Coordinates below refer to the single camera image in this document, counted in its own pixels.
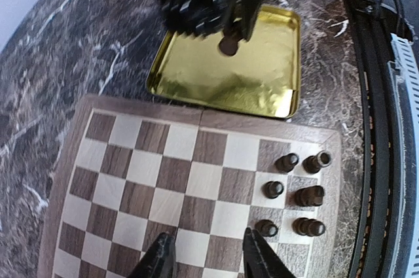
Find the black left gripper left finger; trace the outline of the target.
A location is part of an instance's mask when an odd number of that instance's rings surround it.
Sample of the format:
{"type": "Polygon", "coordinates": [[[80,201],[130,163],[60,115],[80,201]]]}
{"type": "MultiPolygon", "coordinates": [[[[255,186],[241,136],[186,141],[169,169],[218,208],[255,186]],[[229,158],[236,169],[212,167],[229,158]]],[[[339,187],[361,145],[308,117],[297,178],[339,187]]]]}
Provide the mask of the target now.
{"type": "Polygon", "coordinates": [[[128,278],[173,278],[176,275],[175,238],[162,232],[147,249],[128,278]]]}

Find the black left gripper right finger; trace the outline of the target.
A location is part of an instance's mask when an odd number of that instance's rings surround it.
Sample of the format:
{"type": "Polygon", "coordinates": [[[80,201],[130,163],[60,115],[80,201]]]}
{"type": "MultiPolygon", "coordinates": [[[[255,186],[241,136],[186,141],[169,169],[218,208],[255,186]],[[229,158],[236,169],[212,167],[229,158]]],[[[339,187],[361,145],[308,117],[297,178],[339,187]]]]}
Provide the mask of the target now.
{"type": "Polygon", "coordinates": [[[295,278],[256,229],[246,228],[242,249],[245,277],[295,278]]]}

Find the wooden chess board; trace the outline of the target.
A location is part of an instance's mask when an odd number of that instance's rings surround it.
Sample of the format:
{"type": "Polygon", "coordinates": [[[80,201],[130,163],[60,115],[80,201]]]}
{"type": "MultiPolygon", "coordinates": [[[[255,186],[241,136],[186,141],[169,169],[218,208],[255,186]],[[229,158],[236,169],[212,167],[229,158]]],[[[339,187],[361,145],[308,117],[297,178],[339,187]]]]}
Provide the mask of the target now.
{"type": "Polygon", "coordinates": [[[218,111],[85,96],[77,105],[46,214],[39,277],[126,277],[162,232],[175,239],[179,277],[243,277],[242,238],[268,219],[266,240],[296,277],[329,277],[337,230],[340,135],[323,128],[218,111]],[[325,150],[316,174],[303,161],[325,150]],[[289,153],[299,163],[280,173],[289,153]],[[268,199],[263,185],[280,181],[268,199]],[[300,207],[320,185],[323,205],[300,207]],[[324,223],[298,235],[294,220],[324,223]]]}

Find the dark chess piece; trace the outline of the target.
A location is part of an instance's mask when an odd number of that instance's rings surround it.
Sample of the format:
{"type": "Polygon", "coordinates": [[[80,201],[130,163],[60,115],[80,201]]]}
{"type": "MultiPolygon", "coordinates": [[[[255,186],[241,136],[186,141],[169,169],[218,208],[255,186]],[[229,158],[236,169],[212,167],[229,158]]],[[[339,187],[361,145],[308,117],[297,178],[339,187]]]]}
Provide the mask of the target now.
{"type": "Polygon", "coordinates": [[[331,154],[325,150],[322,150],[315,155],[307,157],[303,161],[302,166],[305,172],[309,174],[316,174],[321,169],[330,166],[331,162],[331,154]]]}
{"type": "Polygon", "coordinates": [[[324,223],[313,218],[301,217],[293,221],[293,230],[298,235],[308,237],[318,237],[325,233],[326,227],[324,223]]]}

